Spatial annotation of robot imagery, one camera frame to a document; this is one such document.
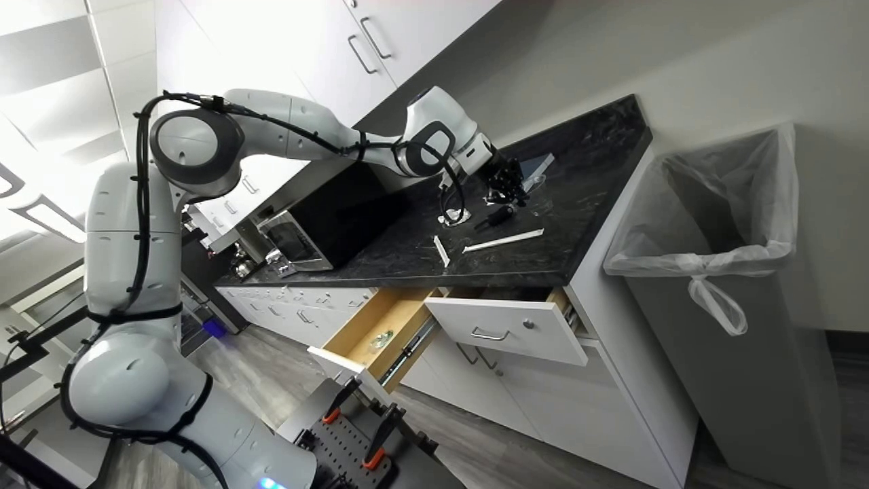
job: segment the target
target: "wall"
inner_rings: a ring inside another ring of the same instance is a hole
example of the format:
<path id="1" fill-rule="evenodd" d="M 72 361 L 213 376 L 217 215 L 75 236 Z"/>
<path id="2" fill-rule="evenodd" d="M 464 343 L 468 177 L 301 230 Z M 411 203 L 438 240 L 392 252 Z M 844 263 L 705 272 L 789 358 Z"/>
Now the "wall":
<path id="1" fill-rule="evenodd" d="M 496 141 L 638 92 L 657 141 L 698 145 L 798 122 L 802 278 L 796 316 L 869 331 L 869 3 L 858 0 L 505 0 L 381 107 L 443 85 Z"/>

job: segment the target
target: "black countertop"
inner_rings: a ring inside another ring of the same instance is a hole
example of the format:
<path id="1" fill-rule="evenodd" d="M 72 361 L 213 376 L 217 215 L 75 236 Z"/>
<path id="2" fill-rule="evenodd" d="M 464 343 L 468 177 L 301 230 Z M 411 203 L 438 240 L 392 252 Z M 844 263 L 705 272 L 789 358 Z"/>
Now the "black countertop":
<path id="1" fill-rule="evenodd" d="M 555 154 L 547 179 L 534 188 L 527 206 L 515 219 L 472 230 L 493 210 L 483 203 L 483 188 L 470 183 L 464 188 L 470 219 L 441 226 L 436 206 L 438 183 L 424 183 L 409 191 L 411 203 L 406 215 L 343 268 L 295 278 L 262 268 L 244 285 L 566 285 L 649 141 L 653 132 L 638 100 L 634 96 L 614 100 L 502 149 L 510 160 Z M 534 229 L 544 229 L 544 236 L 463 252 L 464 245 Z M 449 268 L 436 251 L 436 234 L 451 252 Z M 242 285 L 242 281 L 227 275 L 217 285 Z"/>

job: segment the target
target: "wooden drawer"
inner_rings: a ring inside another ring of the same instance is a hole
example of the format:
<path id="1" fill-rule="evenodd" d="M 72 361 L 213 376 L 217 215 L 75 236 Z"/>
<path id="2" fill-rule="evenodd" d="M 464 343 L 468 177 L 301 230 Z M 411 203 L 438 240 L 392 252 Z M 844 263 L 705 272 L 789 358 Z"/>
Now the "wooden drawer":
<path id="1" fill-rule="evenodd" d="M 547 300 L 430 295 L 426 308 L 453 343 L 585 366 L 585 333 L 569 324 L 562 290 Z"/>
<path id="2" fill-rule="evenodd" d="M 324 347 L 308 353 L 335 377 L 360 377 L 376 393 L 395 391 L 438 329 L 426 293 L 381 289 Z"/>

